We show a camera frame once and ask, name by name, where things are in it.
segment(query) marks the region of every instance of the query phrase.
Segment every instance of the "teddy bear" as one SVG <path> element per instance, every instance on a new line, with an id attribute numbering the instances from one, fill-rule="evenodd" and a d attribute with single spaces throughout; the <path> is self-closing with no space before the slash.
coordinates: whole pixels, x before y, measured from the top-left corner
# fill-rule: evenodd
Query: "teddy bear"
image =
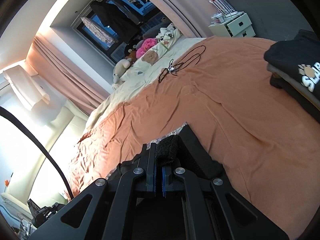
<path id="1" fill-rule="evenodd" d="M 127 69 L 130 67 L 131 61 L 132 61 L 131 58 L 129 58 L 129 59 L 121 59 L 116 64 L 115 68 L 113 69 L 113 83 L 114 84 L 118 84 L 118 83 L 122 84 L 123 83 L 122 81 L 120 81 L 120 78 L 127 71 Z"/>

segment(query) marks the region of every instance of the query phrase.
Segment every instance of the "black metal bracket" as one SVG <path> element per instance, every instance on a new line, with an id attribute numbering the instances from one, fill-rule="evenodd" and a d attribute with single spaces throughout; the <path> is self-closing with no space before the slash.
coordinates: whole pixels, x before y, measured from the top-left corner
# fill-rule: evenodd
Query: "black metal bracket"
<path id="1" fill-rule="evenodd" d="M 195 135 L 185 131 L 190 140 L 181 139 L 179 147 L 188 158 L 161 167 L 158 180 L 156 144 L 151 144 L 148 150 L 143 147 L 137 162 L 129 162 L 129 171 L 121 167 L 125 172 L 120 178 L 97 179 L 29 240 L 130 240 L 137 198 L 155 197 L 157 183 L 162 184 L 165 198 L 181 197 L 186 240 L 288 240 L 284 231 L 233 189 L 219 163 L 201 158 L 205 151 Z M 196 171 L 183 168 L 182 163 Z"/>

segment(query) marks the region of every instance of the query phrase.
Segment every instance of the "bed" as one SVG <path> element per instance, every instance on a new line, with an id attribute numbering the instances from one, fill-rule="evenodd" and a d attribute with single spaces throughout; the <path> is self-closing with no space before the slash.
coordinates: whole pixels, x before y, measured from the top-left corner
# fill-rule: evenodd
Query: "bed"
<path id="1" fill-rule="evenodd" d="M 138 58 L 137 61 L 120 77 L 120 84 L 150 69 L 151 66 L 153 66 L 158 60 L 160 60 L 173 48 L 179 48 L 179 43 L 181 43 L 185 39 L 185 37 L 181 35 L 181 32 L 177 28 L 172 30 L 171 34 L 171 39 L 158 42 L 155 46 L 150 48 L 142 57 Z M 115 90 L 118 89 L 119 86 L 119 84 L 112 84 L 112 87 Z"/>
<path id="2" fill-rule="evenodd" d="M 143 143 L 187 122 L 233 187 L 290 239 L 299 237 L 320 205 L 320 124 L 270 86 L 263 54 L 272 44 L 259 38 L 184 39 L 128 79 L 88 119 L 69 165 L 74 195 L 132 159 Z M 158 82 L 171 59 L 202 53 L 203 47 L 198 64 Z"/>

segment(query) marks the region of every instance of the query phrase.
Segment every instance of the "screw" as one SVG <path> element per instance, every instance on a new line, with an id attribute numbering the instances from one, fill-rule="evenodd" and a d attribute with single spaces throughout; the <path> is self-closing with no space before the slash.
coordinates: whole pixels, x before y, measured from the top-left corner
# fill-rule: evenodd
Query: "screw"
<path id="1" fill-rule="evenodd" d="M 103 186 L 106 183 L 105 179 L 97 179 L 96 180 L 96 185 L 98 187 Z"/>
<path id="2" fill-rule="evenodd" d="M 186 170 L 184 168 L 176 168 L 176 173 L 177 174 L 183 174 L 185 172 L 186 172 Z"/>
<path id="3" fill-rule="evenodd" d="M 135 169 L 133 170 L 133 173 L 134 173 L 134 174 L 142 174 L 142 173 L 143 173 L 143 168 L 135 168 Z"/>
<path id="4" fill-rule="evenodd" d="M 223 180 L 216 178 L 213 180 L 213 184 L 217 186 L 221 186 L 223 184 Z"/>

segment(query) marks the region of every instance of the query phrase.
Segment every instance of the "ceiling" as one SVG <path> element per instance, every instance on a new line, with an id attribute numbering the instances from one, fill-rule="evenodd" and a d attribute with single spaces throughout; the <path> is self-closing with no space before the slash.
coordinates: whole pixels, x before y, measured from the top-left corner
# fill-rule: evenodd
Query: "ceiling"
<path id="1" fill-rule="evenodd" d="M 78 17 L 75 11 L 81 13 L 92 0 L 68 0 L 51 24 L 51 27 L 70 27 Z"/>
<path id="2" fill-rule="evenodd" d="M 0 38 L 0 69 L 23 60 L 33 38 L 56 0 L 28 0 Z"/>

